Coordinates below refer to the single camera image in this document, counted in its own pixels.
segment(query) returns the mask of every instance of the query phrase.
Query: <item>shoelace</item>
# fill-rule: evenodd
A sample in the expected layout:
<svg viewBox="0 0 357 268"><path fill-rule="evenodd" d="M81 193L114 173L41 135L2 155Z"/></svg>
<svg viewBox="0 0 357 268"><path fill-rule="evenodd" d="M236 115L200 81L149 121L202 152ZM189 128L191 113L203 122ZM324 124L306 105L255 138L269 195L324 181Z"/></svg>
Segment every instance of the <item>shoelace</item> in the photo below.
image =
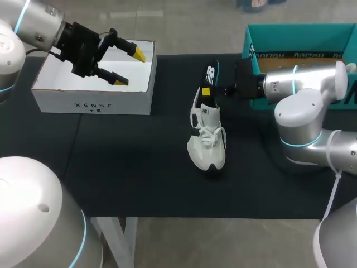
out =
<svg viewBox="0 0 357 268"><path fill-rule="evenodd" d="M202 126L201 124L198 124L197 127L199 129L200 134L202 134L202 142L205 147L212 148L217 140L218 140L218 134L220 131L222 131L223 135L223 144L224 148L226 148L226 134L225 134L225 129L222 126L219 126L213 133L207 129L207 127Z"/></svg>

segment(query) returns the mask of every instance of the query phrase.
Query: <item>cardboard box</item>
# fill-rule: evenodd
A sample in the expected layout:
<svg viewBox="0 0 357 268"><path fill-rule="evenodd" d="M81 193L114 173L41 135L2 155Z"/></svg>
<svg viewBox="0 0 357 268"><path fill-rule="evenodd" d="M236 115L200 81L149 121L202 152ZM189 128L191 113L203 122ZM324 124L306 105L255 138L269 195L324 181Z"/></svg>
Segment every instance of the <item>cardboard box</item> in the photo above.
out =
<svg viewBox="0 0 357 268"><path fill-rule="evenodd" d="M132 41L146 56L142 63L110 47L99 67L127 79L129 85L110 85L97 76L82 78L72 63L48 55L32 92L42 112L93 114L150 114L156 72L153 41Z"/></svg>
<svg viewBox="0 0 357 268"><path fill-rule="evenodd" d="M248 25L242 58L250 58L253 73L266 73L296 64L357 63L357 28L345 24ZM345 99L330 109L357 109L357 73L348 74ZM273 109L266 99L252 101L252 108Z"/></svg>

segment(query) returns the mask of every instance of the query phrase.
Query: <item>gray floor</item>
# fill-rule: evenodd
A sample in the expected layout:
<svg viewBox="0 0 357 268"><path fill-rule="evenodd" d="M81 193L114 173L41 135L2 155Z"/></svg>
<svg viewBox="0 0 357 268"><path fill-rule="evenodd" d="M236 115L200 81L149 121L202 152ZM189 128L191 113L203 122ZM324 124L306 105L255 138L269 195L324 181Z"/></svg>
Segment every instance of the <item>gray floor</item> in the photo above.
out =
<svg viewBox="0 0 357 268"><path fill-rule="evenodd" d="M235 0L51 0L97 32L156 40L159 54L241 52L248 23L356 22L355 0L287 0L257 14ZM136 267L315 268L318 220L139 220Z"/></svg>

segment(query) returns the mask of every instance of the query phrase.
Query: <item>white cable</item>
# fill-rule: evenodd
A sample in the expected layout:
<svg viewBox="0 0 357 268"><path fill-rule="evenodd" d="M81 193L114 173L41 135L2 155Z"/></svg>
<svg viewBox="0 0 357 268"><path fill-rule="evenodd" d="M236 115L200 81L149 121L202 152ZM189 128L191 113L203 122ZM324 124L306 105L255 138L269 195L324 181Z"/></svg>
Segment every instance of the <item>white cable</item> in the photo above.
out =
<svg viewBox="0 0 357 268"><path fill-rule="evenodd" d="M339 181L342 177L342 171L337 171L337 169L335 169L334 165L332 164L331 161L331 156L330 156L330 147L331 147L331 143L332 143L332 139L334 138L335 134L337 132L340 132L341 130L334 130L331 132L329 139L327 140L327 145L326 145L326 158L327 158L327 163L329 164L330 168L334 171L336 179L335 179L335 183L334 183L334 187L332 188L332 192L330 195L330 200L329 203L327 204L327 208L324 214L324 217L322 218L322 220L326 219L327 216L330 214L330 210L332 207L332 203L334 202L334 198L335 198L335 194L336 194L336 189L337 186L339 184Z"/></svg>

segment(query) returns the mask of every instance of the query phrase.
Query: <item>white box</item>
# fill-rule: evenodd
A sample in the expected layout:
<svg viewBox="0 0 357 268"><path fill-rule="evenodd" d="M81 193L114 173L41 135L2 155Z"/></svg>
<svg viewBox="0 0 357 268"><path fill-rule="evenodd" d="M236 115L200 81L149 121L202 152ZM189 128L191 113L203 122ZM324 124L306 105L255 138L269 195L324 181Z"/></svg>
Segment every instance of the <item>white box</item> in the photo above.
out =
<svg viewBox="0 0 357 268"><path fill-rule="evenodd" d="M32 92L42 112L93 114L150 114L156 72L155 42L136 41L145 54L142 63L110 47L99 67L127 79L129 85L110 85L97 76L79 77L72 63L48 55Z"/></svg>

